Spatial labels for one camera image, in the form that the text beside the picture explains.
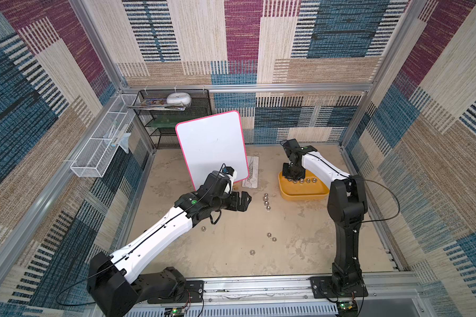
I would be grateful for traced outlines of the yellow plastic storage box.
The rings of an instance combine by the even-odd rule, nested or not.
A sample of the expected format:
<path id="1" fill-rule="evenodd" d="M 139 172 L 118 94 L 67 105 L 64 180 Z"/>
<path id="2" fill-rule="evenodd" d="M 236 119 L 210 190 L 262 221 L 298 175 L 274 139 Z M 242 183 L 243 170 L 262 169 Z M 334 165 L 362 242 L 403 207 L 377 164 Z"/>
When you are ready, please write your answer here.
<path id="1" fill-rule="evenodd" d="M 311 182 L 305 183 L 305 179 L 311 179 Z M 312 178 L 317 178 L 310 171 L 305 172 L 304 183 L 299 181 L 294 182 L 278 174 L 278 183 L 280 188 L 280 195 L 287 201 L 310 201 L 321 200 L 329 195 L 328 187 L 317 178 L 317 182 L 313 183 Z"/>

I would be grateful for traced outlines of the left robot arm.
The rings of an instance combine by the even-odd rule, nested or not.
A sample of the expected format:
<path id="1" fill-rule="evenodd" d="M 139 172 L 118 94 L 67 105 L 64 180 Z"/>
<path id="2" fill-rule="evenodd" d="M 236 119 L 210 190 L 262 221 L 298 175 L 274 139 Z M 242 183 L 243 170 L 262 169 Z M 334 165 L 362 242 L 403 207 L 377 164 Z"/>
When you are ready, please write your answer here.
<path id="1" fill-rule="evenodd" d="M 203 185 L 182 195 L 173 207 L 137 239 L 112 254 L 95 255 L 83 281 L 87 292 L 105 316 L 125 316 L 139 302 L 159 299 L 176 302 L 185 294 L 186 279 L 173 267 L 159 273 L 143 270 L 178 237 L 223 210 L 245 212 L 252 200 L 247 192 L 235 192 L 237 171 L 223 165 L 212 171 Z"/>

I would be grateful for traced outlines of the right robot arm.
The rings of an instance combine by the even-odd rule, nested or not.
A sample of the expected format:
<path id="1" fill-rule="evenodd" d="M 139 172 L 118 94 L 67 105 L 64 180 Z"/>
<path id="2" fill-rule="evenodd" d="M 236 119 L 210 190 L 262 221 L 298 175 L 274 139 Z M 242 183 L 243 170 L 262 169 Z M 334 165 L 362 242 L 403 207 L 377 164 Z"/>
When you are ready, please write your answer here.
<path id="1" fill-rule="evenodd" d="M 299 182 L 310 171 L 329 189 L 327 211 L 335 224 L 336 255 L 330 278 L 311 279 L 314 297 L 334 303 L 346 297 L 367 297 L 358 251 L 360 228 L 368 212 L 368 180 L 337 168 L 316 148 L 301 146 L 296 139 L 280 145 L 289 160 L 282 168 L 284 178 Z"/>

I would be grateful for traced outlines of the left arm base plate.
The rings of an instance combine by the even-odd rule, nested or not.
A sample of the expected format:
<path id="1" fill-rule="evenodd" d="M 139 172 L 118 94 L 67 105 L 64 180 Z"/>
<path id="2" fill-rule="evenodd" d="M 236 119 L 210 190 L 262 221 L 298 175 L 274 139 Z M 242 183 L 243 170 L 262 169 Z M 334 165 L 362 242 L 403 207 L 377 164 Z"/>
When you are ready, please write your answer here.
<path id="1" fill-rule="evenodd" d="M 180 291 L 166 297 L 158 297 L 157 303 L 202 303 L 205 282 L 203 280 L 187 281 Z"/>

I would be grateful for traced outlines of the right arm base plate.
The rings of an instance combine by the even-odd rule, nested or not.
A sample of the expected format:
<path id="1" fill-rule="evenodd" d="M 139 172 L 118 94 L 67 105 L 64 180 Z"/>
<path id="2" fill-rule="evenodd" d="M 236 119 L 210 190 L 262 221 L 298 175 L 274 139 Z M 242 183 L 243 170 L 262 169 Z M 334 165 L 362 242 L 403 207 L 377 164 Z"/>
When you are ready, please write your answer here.
<path id="1" fill-rule="evenodd" d="M 332 276 L 312 276 L 309 278 L 315 299 L 343 299 L 351 297 L 367 297 L 368 290 L 362 281 L 351 285 L 339 286 L 333 282 Z"/>

